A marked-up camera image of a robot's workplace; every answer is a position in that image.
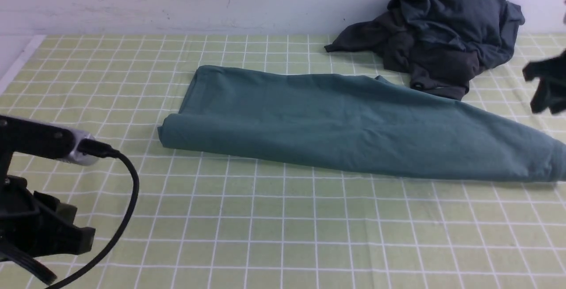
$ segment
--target dark gray cloth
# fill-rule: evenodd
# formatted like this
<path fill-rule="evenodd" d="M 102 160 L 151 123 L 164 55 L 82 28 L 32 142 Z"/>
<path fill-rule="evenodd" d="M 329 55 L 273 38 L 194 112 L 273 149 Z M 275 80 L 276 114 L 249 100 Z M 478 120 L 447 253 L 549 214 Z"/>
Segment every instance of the dark gray cloth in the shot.
<path fill-rule="evenodd" d="M 506 0 L 391 0 L 373 21 L 347 27 L 326 51 L 374 51 L 410 86 L 461 100 L 469 80 L 513 57 L 521 7 Z"/>
<path fill-rule="evenodd" d="M 566 178 L 566 146 L 543 132 L 382 77 L 199 67 L 166 148 L 427 179 Z"/>

